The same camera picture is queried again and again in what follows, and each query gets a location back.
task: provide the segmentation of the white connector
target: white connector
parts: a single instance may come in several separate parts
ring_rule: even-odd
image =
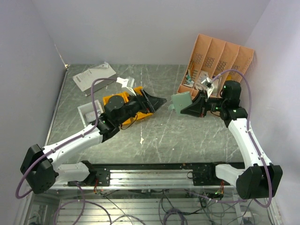
[[[120,77],[117,78],[117,83],[122,84],[122,90],[123,91],[126,91],[129,95],[136,96],[135,91],[132,89],[132,87],[134,85],[134,82],[135,82],[135,80],[132,77],[129,77],[129,78],[126,78],[126,79],[123,79],[123,78],[120,78]]]

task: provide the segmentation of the white object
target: white object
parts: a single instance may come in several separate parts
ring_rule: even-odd
[[[184,83],[183,85],[184,85],[184,86],[187,86],[187,87],[189,87],[189,88],[192,88],[192,87],[193,87],[193,84],[190,84],[190,83]]]
[[[103,113],[103,109],[101,107],[101,104],[99,103],[99,100],[95,100],[95,104],[99,116],[101,113]],[[96,116],[92,102],[81,105],[77,108],[84,127],[87,127],[90,122],[95,120]]]
[[[228,126],[242,153],[245,163],[245,169],[236,169],[228,164],[220,164],[216,166],[216,176],[219,179],[227,181],[233,186],[236,186],[236,180],[246,169],[248,169],[251,166],[254,166],[254,164],[257,164],[258,166],[263,166],[262,161],[260,160],[260,157],[258,156],[257,151],[249,137],[248,132],[251,132],[254,141],[257,144],[257,147],[259,148],[266,164],[269,165],[271,163],[271,160],[266,156],[260,144],[258,143],[251,126],[249,131],[247,131],[246,127],[246,118],[232,120]]]
[[[123,79],[123,78],[120,78],[120,77],[117,78],[117,83],[122,84],[122,90],[123,91],[126,91],[129,95],[136,96],[135,91],[132,89],[134,81],[135,80],[132,77],[126,78],[126,79]]]
[[[79,131],[78,133],[51,145],[47,145],[44,147],[45,150],[43,150],[43,153],[46,154],[50,150],[54,149],[55,147],[59,146],[62,143],[65,143],[67,140],[70,140],[78,135],[83,135],[84,132],[92,129],[94,127],[93,125],[88,125],[85,129],[82,131]],[[71,156],[74,154],[85,150],[93,145],[100,144],[103,140],[103,136],[100,134],[100,130],[96,127],[93,129],[89,134],[85,135],[84,137],[78,138],[61,148],[59,148],[57,151],[49,155],[47,158],[52,159],[52,166],[53,169],[57,172],[59,166],[66,162]]]
[[[236,186],[236,181],[238,177],[250,166],[254,166],[254,164],[258,166],[263,165],[247,132],[252,133],[252,136],[257,146],[259,147],[266,164],[269,165],[271,163],[270,159],[265,155],[261,146],[259,145],[255,135],[252,132],[252,129],[250,128],[250,130],[247,131],[246,123],[247,120],[245,118],[232,120],[228,127],[240,148],[245,163],[245,169],[236,169],[228,164],[220,164],[216,166],[216,176],[219,179],[227,181],[233,186]],[[65,141],[79,134],[83,134],[92,127],[92,125],[88,125],[84,130],[78,132],[73,136],[68,137],[63,141],[45,146],[45,150],[43,150],[44,154],[50,151],[51,149],[54,149],[61,143],[64,143]],[[65,146],[58,149],[55,153],[48,156],[49,160],[53,160],[52,166],[54,170],[60,175],[62,175],[61,178],[59,176],[57,177],[56,184],[72,180],[83,181],[89,175],[88,169],[85,165],[73,164],[70,166],[61,166],[61,164],[64,163],[67,159],[69,159],[71,156],[73,156],[75,153],[80,152],[81,150],[89,148],[93,145],[100,144],[103,140],[103,137],[102,135],[100,135],[99,132],[99,129],[95,128],[90,134],[79,138],[69,144],[66,144]]]
[[[76,83],[76,85],[80,88],[80,90],[85,94],[85,96],[90,95],[90,89],[91,85],[94,80],[99,79],[99,78],[113,78],[117,79],[117,74],[113,70],[113,68],[108,64],[102,64],[100,66],[94,67],[92,69],[88,69],[80,74],[77,74],[73,76],[73,80]],[[102,80],[96,82],[94,86],[94,91],[97,91],[106,85],[112,83],[113,80]]]

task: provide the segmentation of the orange desk organizer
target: orange desk organizer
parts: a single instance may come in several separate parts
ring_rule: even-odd
[[[135,92],[142,95],[141,93],[141,89],[143,89],[143,87],[137,87],[137,88],[134,88]],[[129,97],[129,94],[127,92],[122,92],[122,93],[119,93],[119,94],[116,94],[116,95],[119,95],[121,96],[125,103],[129,101],[128,97]],[[110,95],[110,96],[105,96],[103,97],[103,104],[106,105],[108,103],[108,100],[111,96],[114,96],[114,95]],[[153,113],[148,113],[148,114],[144,114],[144,113],[141,113],[141,112],[138,112],[137,113],[137,119],[136,120],[141,120],[141,119],[144,119],[145,117],[148,117],[148,116],[151,116]],[[131,124],[135,121],[135,118],[130,118],[128,120],[126,120],[124,123],[122,123],[122,125],[128,125],[128,124]]]

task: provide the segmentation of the table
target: table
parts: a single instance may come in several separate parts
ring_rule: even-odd
[[[50,128],[52,144],[84,128],[77,107],[91,101],[76,86],[72,77],[94,65],[73,64],[67,69],[55,118]],[[103,144],[71,157],[68,164],[88,160],[92,164],[243,162],[238,145],[223,121],[212,114],[205,118],[177,115],[169,111],[171,95],[176,94],[186,65],[111,65],[117,75],[135,78],[151,95],[167,102],[152,116],[136,121]],[[122,92],[117,83],[95,92],[101,103],[104,96]]]

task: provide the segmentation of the marble surface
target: marble surface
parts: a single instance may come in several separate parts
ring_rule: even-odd
[[[191,163],[243,162],[238,145],[223,121],[208,114],[205,118],[178,116],[169,111],[171,95],[183,78],[186,65],[111,65],[118,76],[135,78],[151,95],[164,97],[167,103],[154,115],[136,121],[110,140],[71,157],[66,163],[88,160],[91,163]],[[83,129],[77,107],[91,101],[76,86],[72,76],[92,67],[69,67],[49,143],[55,143]],[[95,92],[95,99],[120,93],[115,82]]]

